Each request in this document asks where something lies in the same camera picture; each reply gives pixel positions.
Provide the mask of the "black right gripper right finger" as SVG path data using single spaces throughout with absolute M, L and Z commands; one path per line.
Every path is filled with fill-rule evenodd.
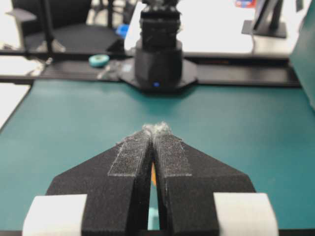
M 277 236 L 268 195 L 249 176 L 174 136 L 150 129 L 161 216 L 173 236 Z

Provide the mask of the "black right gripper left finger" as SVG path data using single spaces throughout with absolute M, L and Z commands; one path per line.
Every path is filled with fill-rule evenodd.
M 24 219 L 25 236 L 126 236 L 147 222 L 151 136 L 141 130 L 55 176 Z

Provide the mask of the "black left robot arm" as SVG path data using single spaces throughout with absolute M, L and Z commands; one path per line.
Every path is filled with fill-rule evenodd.
M 141 11 L 133 77 L 142 89 L 170 91 L 183 77 L 175 0 L 148 0 Z M 25 236 L 126 236 L 147 228 L 153 131 L 142 129 L 55 176 L 34 198 Z

